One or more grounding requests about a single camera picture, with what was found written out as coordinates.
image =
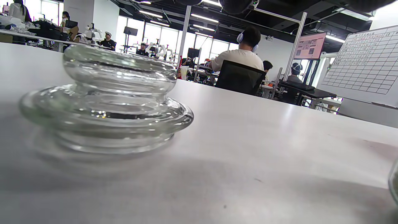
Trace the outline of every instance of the metal frame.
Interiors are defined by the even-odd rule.
[[[296,38],[295,38],[295,42],[293,44],[292,52],[290,53],[290,58],[289,58],[289,61],[287,63],[287,66],[286,66],[285,76],[283,78],[283,80],[286,81],[287,77],[288,77],[287,74],[289,72],[289,68],[291,67],[291,65],[293,63],[293,60],[294,60],[294,56],[295,56],[295,53],[296,53],[297,45],[299,44],[299,39],[301,37],[301,33],[302,33],[302,29],[304,27],[305,19],[307,18],[307,13],[303,12],[302,16],[301,16],[301,20],[296,20],[296,19],[289,18],[287,16],[278,15],[276,13],[265,11],[265,10],[261,10],[261,9],[257,9],[257,8],[255,8],[254,11],[261,12],[261,13],[264,13],[264,14],[267,14],[267,15],[271,15],[271,16],[275,16],[275,17],[278,17],[278,18],[281,18],[281,19],[284,19],[284,20],[292,21],[292,22],[298,23],[298,25],[299,25],[298,26],[299,28],[298,28],[297,34],[296,34]],[[183,48],[184,48],[185,36],[186,36],[188,25],[189,25],[189,16],[190,16],[190,14],[191,14],[191,6],[187,6],[187,11],[185,12],[185,20],[184,20],[183,35],[182,35],[182,39],[181,39],[181,46],[180,46],[180,49],[179,49],[179,51],[180,51],[179,52],[179,59],[178,59],[179,61],[181,60],[180,56],[182,55]],[[274,91],[272,93],[272,99],[273,99],[273,97],[275,95],[276,87],[278,86],[279,77],[280,77],[281,73],[282,72],[279,72],[279,74],[278,74],[278,79],[276,80],[275,88],[274,88]]]

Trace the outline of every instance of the grid chart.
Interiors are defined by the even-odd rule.
[[[398,77],[397,61],[398,27],[351,34],[322,84],[387,94]]]

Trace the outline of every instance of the person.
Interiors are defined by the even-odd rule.
[[[220,71],[224,60],[247,65],[259,70],[264,70],[263,61],[254,52],[261,40],[261,33],[255,27],[248,27],[238,36],[239,49],[222,52],[216,59],[209,63],[214,71]]]
[[[22,0],[14,0],[14,3],[11,3],[8,15],[18,18],[22,22],[32,22],[32,19],[29,15],[29,10],[26,6],[24,6]],[[25,38],[13,36],[12,43],[25,45]]]
[[[149,53],[145,51],[146,43],[141,43],[141,48],[135,51],[136,54],[149,57]]]
[[[300,71],[302,70],[302,65],[298,63],[293,63],[292,69],[291,69],[291,75],[287,77],[287,80],[289,82],[296,82],[296,83],[302,83],[302,81],[299,79],[298,75],[300,74]]]
[[[9,16],[20,19],[22,22],[32,22],[29,15],[29,10],[24,6],[22,0],[14,0],[14,3],[10,5]]]
[[[67,11],[62,12],[62,22],[61,22],[61,27],[65,27],[66,21],[70,20],[69,13]]]
[[[109,32],[105,32],[105,40],[98,42],[99,45],[104,47],[109,47],[111,51],[116,51],[116,42],[111,40],[112,34]]]
[[[263,66],[264,66],[264,71],[265,71],[266,73],[268,73],[268,71],[269,71],[270,69],[273,68],[273,65],[272,65],[271,62],[269,62],[269,61],[263,61]],[[265,80],[265,81],[268,81],[267,75],[265,75],[264,80]]]

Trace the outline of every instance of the white t-shirt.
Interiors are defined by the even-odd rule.
[[[220,71],[224,60],[233,61],[242,65],[247,65],[259,70],[264,70],[263,61],[257,54],[247,50],[232,50],[222,52],[216,59],[211,61],[211,68]]]

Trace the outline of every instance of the man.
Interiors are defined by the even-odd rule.
[[[248,27],[238,36],[239,49],[222,52],[209,63],[209,67],[214,71],[220,71],[222,63],[227,60],[264,70],[263,61],[254,53],[260,40],[260,31],[254,27]]]
[[[149,57],[149,53],[145,51],[146,43],[141,43],[141,48],[135,51],[136,54]]]
[[[295,82],[295,83],[302,83],[302,81],[298,77],[301,70],[302,70],[302,65],[300,65],[298,63],[293,63],[292,74],[287,77],[287,80],[289,82],[291,81],[291,82]]]
[[[104,47],[109,47],[111,51],[116,51],[116,42],[111,40],[112,34],[105,32],[105,40],[101,42],[97,42],[99,45],[102,45]]]
[[[263,66],[264,66],[264,71],[266,73],[268,73],[268,71],[273,68],[273,65],[269,61],[263,61]]]

